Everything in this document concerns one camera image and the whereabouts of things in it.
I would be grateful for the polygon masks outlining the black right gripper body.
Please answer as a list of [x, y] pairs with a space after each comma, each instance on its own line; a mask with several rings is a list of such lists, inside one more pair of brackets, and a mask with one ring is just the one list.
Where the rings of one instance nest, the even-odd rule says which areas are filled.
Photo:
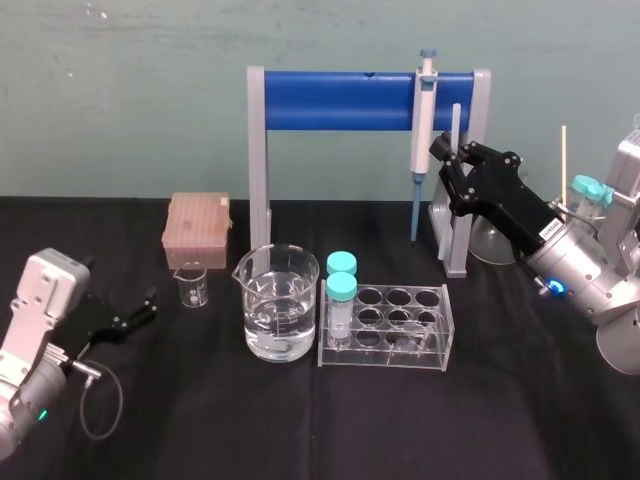
[[503, 165], [464, 164], [470, 193], [470, 213], [482, 216], [520, 252], [535, 253], [565, 225], [547, 202], [519, 176], [521, 158], [504, 152]]

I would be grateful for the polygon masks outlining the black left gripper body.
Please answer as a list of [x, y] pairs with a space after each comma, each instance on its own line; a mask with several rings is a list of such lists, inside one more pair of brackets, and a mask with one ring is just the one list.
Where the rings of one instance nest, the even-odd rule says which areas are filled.
[[85, 294], [54, 328], [51, 344], [61, 349], [69, 360], [79, 360], [99, 343], [123, 342], [121, 320], [121, 315], [108, 302]]

